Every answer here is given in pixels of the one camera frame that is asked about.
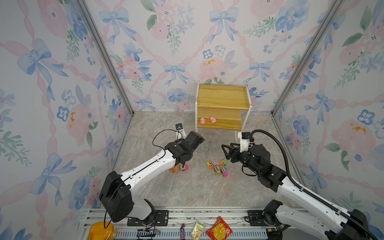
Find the red snack bag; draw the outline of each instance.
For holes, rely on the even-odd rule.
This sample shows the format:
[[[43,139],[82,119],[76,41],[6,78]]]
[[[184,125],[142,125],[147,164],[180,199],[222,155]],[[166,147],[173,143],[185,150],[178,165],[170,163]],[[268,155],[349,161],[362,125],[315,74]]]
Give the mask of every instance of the red snack bag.
[[[225,240],[232,233],[232,229],[221,218],[218,217],[215,225],[205,232],[212,240]]]

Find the yellow lid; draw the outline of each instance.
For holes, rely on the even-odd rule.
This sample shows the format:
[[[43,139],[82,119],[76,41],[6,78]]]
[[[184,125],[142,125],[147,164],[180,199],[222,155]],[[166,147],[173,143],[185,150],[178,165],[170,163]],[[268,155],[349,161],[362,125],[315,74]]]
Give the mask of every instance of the yellow lid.
[[[110,224],[104,228],[104,222],[97,222],[89,230],[89,240],[113,240],[117,235],[117,229]]]

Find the wall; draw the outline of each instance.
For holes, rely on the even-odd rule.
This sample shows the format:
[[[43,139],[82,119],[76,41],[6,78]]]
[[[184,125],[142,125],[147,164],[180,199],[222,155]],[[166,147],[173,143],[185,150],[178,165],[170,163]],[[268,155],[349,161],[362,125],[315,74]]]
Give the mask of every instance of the wall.
[[[76,239],[128,114],[73,2],[2,1],[0,22],[0,239]]]
[[[197,81],[248,82],[253,110],[271,110],[331,2],[86,0],[139,111],[193,111]]]
[[[382,0],[346,0],[276,115],[307,186],[363,211],[379,239],[384,239],[383,8]]]

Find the marble floor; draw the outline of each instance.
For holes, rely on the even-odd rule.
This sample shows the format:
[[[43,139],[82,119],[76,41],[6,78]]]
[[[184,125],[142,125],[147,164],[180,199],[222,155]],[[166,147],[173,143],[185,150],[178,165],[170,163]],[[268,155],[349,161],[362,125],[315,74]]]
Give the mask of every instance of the marble floor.
[[[182,123],[188,134],[194,130],[194,113],[136,112],[122,145],[114,170],[121,173],[130,170],[156,155],[160,149],[152,145],[158,132],[175,129]],[[251,113],[245,129],[263,129],[277,138],[269,113]],[[137,191],[137,198],[147,198],[154,206],[247,206],[264,207],[272,199],[289,206],[298,206],[292,200],[264,187],[256,178],[242,173],[240,163],[228,162],[228,176],[216,176],[207,168],[207,161],[218,164],[224,158],[221,144],[235,142],[234,131],[199,129],[205,141],[187,162],[189,170],[172,173],[164,171]],[[277,144],[264,134],[255,134],[255,143],[263,144],[271,153],[272,164],[285,169],[283,156]],[[162,132],[155,144],[165,146],[175,140],[175,132]]]

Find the green snack packet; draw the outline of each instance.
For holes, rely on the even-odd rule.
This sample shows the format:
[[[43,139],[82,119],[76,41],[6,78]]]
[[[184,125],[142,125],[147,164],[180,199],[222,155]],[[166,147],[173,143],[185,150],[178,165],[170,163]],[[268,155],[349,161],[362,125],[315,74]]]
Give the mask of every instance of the green snack packet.
[[[201,233],[204,231],[205,226],[201,224],[199,221],[196,221],[195,226],[193,227],[191,238],[193,240],[199,240]]]

